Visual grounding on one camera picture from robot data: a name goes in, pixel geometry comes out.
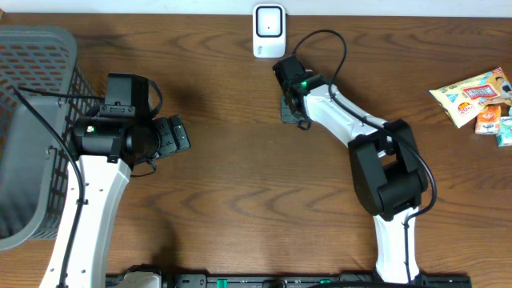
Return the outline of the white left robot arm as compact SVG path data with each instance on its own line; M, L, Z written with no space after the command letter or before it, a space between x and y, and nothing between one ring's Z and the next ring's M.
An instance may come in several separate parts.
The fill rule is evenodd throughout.
M104 287L121 197L133 169L190 148L182 118L81 117L71 133L66 200L43 287Z

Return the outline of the green tissue pack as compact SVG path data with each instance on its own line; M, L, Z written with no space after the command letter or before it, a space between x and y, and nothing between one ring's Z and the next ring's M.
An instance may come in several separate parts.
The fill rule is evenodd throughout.
M497 143L499 147L511 146L512 144L512 117L511 110L507 116L501 116L499 122L499 132L497 134Z

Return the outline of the orange tissue pack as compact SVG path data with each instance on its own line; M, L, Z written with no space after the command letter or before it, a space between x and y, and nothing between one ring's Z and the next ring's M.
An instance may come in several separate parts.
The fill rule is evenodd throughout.
M475 124L476 134L498 134L501 118L500 106L486 106L478 114Z

